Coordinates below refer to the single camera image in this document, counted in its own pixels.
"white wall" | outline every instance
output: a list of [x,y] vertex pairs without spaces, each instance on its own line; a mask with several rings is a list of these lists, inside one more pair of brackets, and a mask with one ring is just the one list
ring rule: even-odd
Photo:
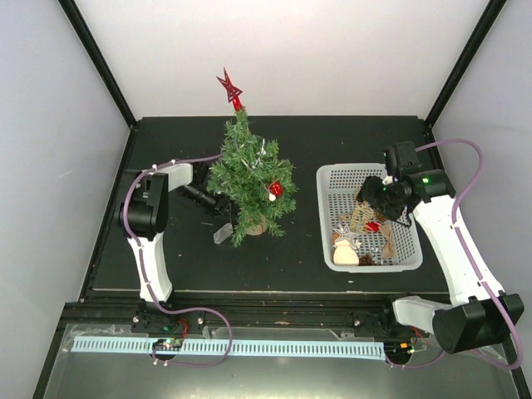
[[128,129],[59,3],[0,2],[0,390],[32,397]]
[[[525,315],[524,371],[532,383],[532,2],[506,3],[440,121],[437,139],[464,137],[485,152],[484,176],[461,206],[480,252],[508,293],[519,293]],[[475,172],[473,150],[443,150],[461,189]]]
[[77,0],[135,115],[431,109],[487,0]]

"black frame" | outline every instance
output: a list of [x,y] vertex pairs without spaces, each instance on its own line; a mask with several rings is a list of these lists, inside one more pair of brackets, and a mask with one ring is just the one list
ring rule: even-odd
[[[111,196],[106,207],[104,219],[96,239],[96,245],[91,256],[91,261],[87,269],[86,277],[81,289],[81,294],[77,303],[67,303],[63,309],[61,319],[57,325],[56,333],[52,339],[52,344],[47,355],[47,359],[42,369],[42,374],[37,384],[37,389],[34,394],[34,398],[43,397],[46,391],[48,379],[51,375],[52,368],[57,356],[57,350],[61,343],[63,333],[68,323],[131,323],[131,318],[138,309],[138,294],[136,293],[98,293],[91,289],[91,281],[96,275],[96,261],[101,256],[103,245],[106,238],[106,226],[112,218],[112,207],[115,203],[117,188],[120,181],[122,172],[124,171],[133,149],[136,138],[136,125],[137,120],[133,116],[130,107],[127,104],[125,97],[123,96],[118,83],[112,75],[111,69],[106,63],[105,58],[101,54],[97,43],[92,36],[89,27],[86,25],[83,16],[79,8],[76,5],[75,0],[58,0],[61,4],[65,14],[74,27],[76,34],[81,40],[82,45],[86,49],[89,57],[95,65],[95,68],[101,75],[102,80],[105,82],[107,90],[110,92],[116,106],[120,110],[124,120],[130,127],[130,135],[126,144],[126,149],[121,159],[120,167],[115,178],[115,182],[112,187]],[[441,89],[436,102],[431,108],[431,111],[425,119],[425,131],[423,133],[426,143],[435,141],[432,127],[437,122],[441,113],[446,107],[447,102],[452,97],[454,90],[457,88],[461,78],[465,74],[467,67],[473,60],[476,52],[480,48],[481,43],[484,41],[488,31],[498,17],[501,9],[505,5],[506,0],[490,0],[480,16],[475,29],[470,35],[460,57],[454,65],[451,74],[448,76],[445,85]],[[443,163],[440,153],[436,147],[429,149],[431,156],[431,162],[437,169],[443,169]],[[447,301],[448,298],[437,298],[440,296],[431,295],[430,299],[436,301]],[[209,306],[211,303],[220,308],[224,312],[231,314],[232,322],[246,323],[244,315],[249,310],[261,313],[257,319],[267,326],[272,320],[278,319],[275,317],[276,313],[286,312],[287,310],[293,311],[293,320],[297,321],[298,325],[304,327],[316,327],[315,318],[309,316],[319,311],[322,316],[321,319],[327,320],[328,326],[334,328],[339,323],[345,325],[345,317],[348,314],[356,313],[366,314],[370,307],[375,307],[379,303],[382,303],[382,296],[375,296],[375,298],[368,298],[365,296],[363,301],[359,300],[356,295],[346,298],[345,295],[334,296],[327,295],[320,298],[313,295],[312,298],[308,296],[293,295],[289,299],[289,302],[282,297],[276,295],[269,295],[260,299],[250,299],[245,295],[241,298],[231,295],[225,297],[223,294],[181,294],[180,302],[183,305],[195,304]],[[212,319],[210,321],[213,326],[216,326],[217,321]],[[376,331],[368,328],[367,333],[374,333],[377,339],[384,340],[385,338]],[[397,341],[403,339],[401,337],[386,337],[386,340]],[[515,356],[515,349],[511,340],[507,340],[503,344],[507,357],[511,360]],[[520,368],[512,372],[515,385],[517,386],[520,397],[532,397],[529,392],[529,388],[526,385],[526,381],[523,372]]]

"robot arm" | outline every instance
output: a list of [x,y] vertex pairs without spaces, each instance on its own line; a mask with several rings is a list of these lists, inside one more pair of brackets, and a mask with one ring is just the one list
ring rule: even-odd
[[485,289],[480,285],[470,260],[457,238],[460,231],[479,266],[483,280],[499,294],[516,323],[524,306],[518,294],[506,295],[485,265],[464,225],[460,211],[452,223],[455,190],[443,170],[422,171],[413,143],[399,143],[384,151],[388,177],[367,177],[357,200],[368,202],[390,220],[398,220],[403,210],[413,213],[423,228],[446,277],[451,304],[436,303],[410,296],[396,300],[393,310],[403,325],[435,335],[448,353],[501,343],[509,334],[505,321]]
[[[159,302],[165,302],[172,293],[172,283],[166,271],[163,250],[163,235],[168,224],[169,192],[181,188],[185,196],[210,210],[213,214],[221,213],[227,209],[229,203],[227,198],[224,196],[213,197],[203,190],[208,170],[208,163],[199,163],[194,167],[192,164],[176,164],[159,169],[137,185],[131,198],[128,222],[140,241],[145,275]],[[125,172],[118,194],[122,201],[139,173],[138,170]],[[122,202],[115,213],[115,218],[122,228],[124,227],[123,206]],[[131,237],[127,237],[127,241],[135,255],[140,276],[140,299],[151,303],[153,299],[143,277],[138,244]]]

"small toy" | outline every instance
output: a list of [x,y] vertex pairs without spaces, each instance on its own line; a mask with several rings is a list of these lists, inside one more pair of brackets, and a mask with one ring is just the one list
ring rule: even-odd
[[352,248],[349,239],[340,239],[335,243],[332,261],[337,265],[358,265],[357,252]]

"red star tree topper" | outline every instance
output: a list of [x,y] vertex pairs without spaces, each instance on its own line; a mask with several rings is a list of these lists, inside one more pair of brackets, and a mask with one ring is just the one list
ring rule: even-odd
[[243,93],[243,91],[241,91],[238,87],[233,85],[225,68],[224,68],[224,77],[225,79],[222,79],[221,77],[216,77],[216,79],[218,79],[219,82],[222,84],[222,86],[225,87],[225,90],[227,90],[227,102],[233,102],[235,111],[242,110],[243,106],[242,106],[242,103],[240,102],[239,96]]

